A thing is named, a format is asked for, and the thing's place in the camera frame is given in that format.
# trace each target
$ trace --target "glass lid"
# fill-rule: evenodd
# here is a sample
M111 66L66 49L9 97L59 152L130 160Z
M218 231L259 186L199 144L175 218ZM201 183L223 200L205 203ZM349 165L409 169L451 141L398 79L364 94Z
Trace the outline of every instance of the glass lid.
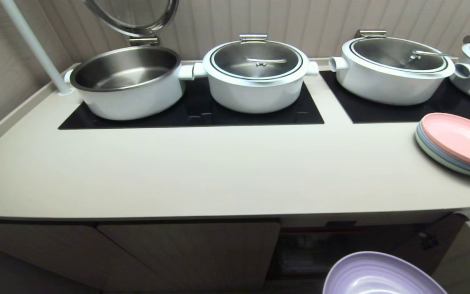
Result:
M173 19L179 0L83 0L112 29L131 37L150 37Z
M302 65L293 48L273 41L229 43L211 55L212 65L220 72L247 80L270 80L289 75Z
M383 67L404 71L440 71L447 66L438 50L420 43L395 38L365 38L351 44L361 58Z

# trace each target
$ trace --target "beige countertop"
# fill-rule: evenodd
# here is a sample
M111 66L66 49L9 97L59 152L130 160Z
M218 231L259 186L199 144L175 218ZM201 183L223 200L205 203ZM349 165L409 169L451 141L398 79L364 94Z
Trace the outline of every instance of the beige countertop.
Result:
M0 138L0 218L470 210L470 177L425 156L416 123L354 125L304 81L324 125L58 130L80 96L52 93Z

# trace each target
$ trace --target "black glass cooktop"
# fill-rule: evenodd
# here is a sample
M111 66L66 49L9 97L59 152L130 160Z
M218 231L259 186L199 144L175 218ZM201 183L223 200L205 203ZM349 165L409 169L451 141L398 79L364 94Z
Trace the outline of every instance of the black glass cooktop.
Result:
M407 123L417 122L431 112L446 112L470 119L470 97L458 90L446 78L431 99L413 106L392 106L372 102L344 89L331 71L320 72L338 102L353 123Z
M59 126L60 130L207 127L214 125L310 125L324 123L306 85L295 103L269 114L243 114L229 110L211 97L207 78L186 82L186 93L167 110L142 119L108 120L93 114L82 103Z

